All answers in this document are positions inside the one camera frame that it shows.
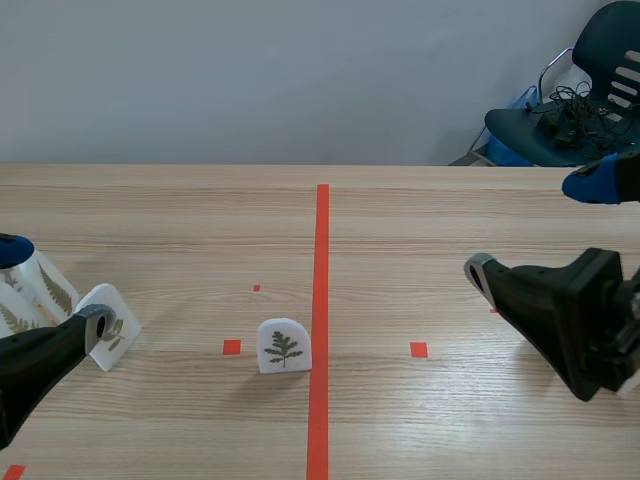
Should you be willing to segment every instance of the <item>dark blue chair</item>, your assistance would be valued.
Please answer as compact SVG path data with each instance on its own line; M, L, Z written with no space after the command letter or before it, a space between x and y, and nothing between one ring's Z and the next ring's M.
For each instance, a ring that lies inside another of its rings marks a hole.
M588 101L606 105L622 119L609 123L617 133L616 150L624 153L640 148L640 3L615 2L600 9L583 30L576 46L567 49L551 62L540 75L538 95L542 103L542 78L549 67L564 54L573 51L573 63L589 74L592 80ZM611 95L622 99L610 100ZM620 106L629 102L626 108ZM594 161L585 156L580 144L558 149L555 140L536 128L546 110L557 111L554 102L538 105L533 112L523 109L491 110L485 125L502 143L516 153L543 167L570 167Z

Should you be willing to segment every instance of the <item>blue bag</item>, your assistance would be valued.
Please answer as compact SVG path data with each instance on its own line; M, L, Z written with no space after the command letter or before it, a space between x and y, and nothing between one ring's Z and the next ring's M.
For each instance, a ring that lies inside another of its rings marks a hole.
M538 104L538 89L530 86L522 96L509 105L508 108L527 108L527 103ZM532 167L533 163L507 147L504 143L491 135L487 145L487 158L501 167Z

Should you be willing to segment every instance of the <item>red tape line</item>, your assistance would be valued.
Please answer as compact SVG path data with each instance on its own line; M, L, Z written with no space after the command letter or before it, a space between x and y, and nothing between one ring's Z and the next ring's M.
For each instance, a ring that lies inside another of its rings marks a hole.
M318 185L311 318L307 480L329 478L329 185Z
M11 465L2 480L20 480L26 468L24 465Z

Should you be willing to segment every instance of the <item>chair backrest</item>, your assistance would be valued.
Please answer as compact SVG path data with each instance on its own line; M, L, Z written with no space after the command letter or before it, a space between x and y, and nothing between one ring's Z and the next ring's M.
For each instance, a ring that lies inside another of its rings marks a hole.
M639 104L640 3L614 2L601 8L582 31L573 63L591 77L594 99L606 101L614 95Z

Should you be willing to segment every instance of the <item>table surface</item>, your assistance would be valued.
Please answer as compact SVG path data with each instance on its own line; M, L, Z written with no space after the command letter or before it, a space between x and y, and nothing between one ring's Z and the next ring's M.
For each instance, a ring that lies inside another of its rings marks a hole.
M476 252L561 266L589 246L635 271L638 205L573 203L566 173L1 165L1 230L81 295L116 285L143 330L113 371L87 359L55 387L0 474L304 479L309 375L258 374L255 340L269 318L311 326L328 183L331 479L638 478L640 394L576 400L463 274Z

